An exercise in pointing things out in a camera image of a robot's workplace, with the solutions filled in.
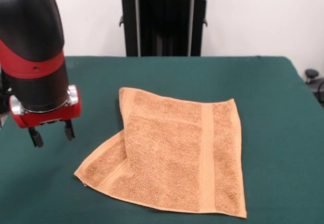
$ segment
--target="white wall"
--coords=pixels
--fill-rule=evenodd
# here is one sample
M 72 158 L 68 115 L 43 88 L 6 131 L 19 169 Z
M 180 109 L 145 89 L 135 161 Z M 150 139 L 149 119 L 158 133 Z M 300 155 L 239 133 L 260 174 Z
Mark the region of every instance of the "white wall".
M 57 0 L 67 55 L 124 56 L 121 0 Z M 286 56 L 324 74 L 324 0 L 208 0 L 203 56 Z

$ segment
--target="green tablecloth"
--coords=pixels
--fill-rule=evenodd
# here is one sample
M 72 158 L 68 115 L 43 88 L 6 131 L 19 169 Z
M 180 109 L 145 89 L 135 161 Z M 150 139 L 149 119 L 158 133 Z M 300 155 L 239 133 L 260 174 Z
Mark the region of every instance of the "green tablecloth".
M 69 142 L 63 123 L 39 127 L 35 149 L 10 118 L 0 131 L 0 223 L 322 223 L 324 112 L 281 57 L 68 57 L 83 97 Z M 84 187 L 73 173 L 122 129 L 118 90 L 215 102 L 234 98 L 242 122 L 248 219 L 159 212 Z

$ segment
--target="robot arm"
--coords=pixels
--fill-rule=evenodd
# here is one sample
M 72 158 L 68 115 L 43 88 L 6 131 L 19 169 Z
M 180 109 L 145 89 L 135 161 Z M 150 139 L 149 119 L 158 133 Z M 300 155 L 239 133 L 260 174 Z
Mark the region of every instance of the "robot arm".
M 0 0 L 2 104 L 37 147 L 43 141 L 35 127 L 45 123 L 64 121 L 68 139 L 75 137 L 71 119 L 80 116 L 81 100 L 69 85 L 63 46 L 55 0 Z

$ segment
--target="table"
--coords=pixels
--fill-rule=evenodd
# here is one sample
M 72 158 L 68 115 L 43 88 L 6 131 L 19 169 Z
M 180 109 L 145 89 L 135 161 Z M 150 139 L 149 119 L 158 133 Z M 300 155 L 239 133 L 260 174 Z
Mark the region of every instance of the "table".
M 67 57 L 83 97 L 73 121 L 38 127 L 43 148 L 9 117 L 0 131 L 0 223 L 321 223 L 324 112 L 284 57 Z M 73 173 L 122 129 L 118 90 L 144 89 L 200 102 L 234 98 L 242 123 L 248 219 L 160 212 L 104 196 Z

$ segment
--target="orange towel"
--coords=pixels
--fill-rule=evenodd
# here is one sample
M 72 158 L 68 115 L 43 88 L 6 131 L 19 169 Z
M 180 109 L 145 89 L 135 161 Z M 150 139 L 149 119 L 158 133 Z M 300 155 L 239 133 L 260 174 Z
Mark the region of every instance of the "orange towel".
M 159 210 L 247 217 L 233 99 L 198 103 L 122 88 L 119 105 L 124 130 L 74 173 L 85 185 Z

